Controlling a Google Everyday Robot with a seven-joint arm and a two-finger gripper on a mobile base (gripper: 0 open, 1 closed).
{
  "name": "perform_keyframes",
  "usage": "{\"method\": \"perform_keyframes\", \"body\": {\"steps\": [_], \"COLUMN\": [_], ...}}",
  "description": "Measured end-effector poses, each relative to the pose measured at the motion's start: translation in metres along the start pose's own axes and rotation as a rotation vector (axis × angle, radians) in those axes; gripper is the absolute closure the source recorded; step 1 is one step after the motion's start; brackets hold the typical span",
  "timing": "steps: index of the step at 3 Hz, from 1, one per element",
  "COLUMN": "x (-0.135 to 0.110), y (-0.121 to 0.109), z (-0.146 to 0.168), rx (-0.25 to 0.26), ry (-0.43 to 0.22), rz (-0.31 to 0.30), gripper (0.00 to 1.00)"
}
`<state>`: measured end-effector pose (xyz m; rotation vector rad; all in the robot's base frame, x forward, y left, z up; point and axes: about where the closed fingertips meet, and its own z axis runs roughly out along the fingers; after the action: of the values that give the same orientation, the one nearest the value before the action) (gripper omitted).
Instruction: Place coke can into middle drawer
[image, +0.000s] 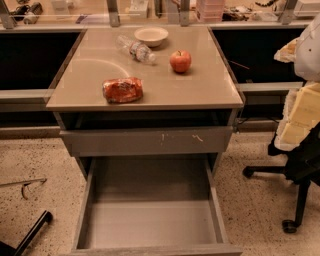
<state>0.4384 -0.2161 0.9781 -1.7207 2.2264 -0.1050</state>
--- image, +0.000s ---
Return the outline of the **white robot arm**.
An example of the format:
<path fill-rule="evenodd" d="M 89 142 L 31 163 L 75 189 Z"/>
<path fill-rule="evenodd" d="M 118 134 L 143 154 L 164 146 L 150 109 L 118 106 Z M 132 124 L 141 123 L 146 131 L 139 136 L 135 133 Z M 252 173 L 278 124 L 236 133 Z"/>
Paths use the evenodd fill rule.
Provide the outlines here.
<path fill-rule="evenodd" d="M 298 38 L 278 50 L 274 59 L 293 62 L 295 74 L 306 81 L 302 88 L 288 92 L 274 139 L 277 149 L 291 151 L 320 122 L 320 14 Z"/>

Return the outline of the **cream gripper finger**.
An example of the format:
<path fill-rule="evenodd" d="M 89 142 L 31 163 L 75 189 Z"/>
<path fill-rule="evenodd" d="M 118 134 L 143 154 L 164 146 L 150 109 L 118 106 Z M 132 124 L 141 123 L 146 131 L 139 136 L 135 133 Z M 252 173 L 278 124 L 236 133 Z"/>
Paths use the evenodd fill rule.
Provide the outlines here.
<path fill-rule="evenodd" d="M 291 40 L 281 49 L 279 49 L 275 55 L 274 59 L 283 63 L 294 62 L 296 58 L 295 50 L 297 45 L 297 38 Z"/>
<path fill-rule="evenodd" d="M 281 120 L 276 131 L 274 146 L 279 150 L 291 151 L 301 144 L 310 130 L 310 126 Z"/>

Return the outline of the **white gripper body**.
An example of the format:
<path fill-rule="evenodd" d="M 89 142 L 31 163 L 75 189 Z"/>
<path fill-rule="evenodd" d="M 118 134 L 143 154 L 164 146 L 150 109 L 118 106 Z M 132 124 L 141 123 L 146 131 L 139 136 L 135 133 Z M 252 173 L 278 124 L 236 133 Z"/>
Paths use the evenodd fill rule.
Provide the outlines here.
<path fill-rule="evenodd" d="M 314 128 L 320 122 L 320 83 L 309 81 L 296 96 L 289 121 L 303 128 Z"/>

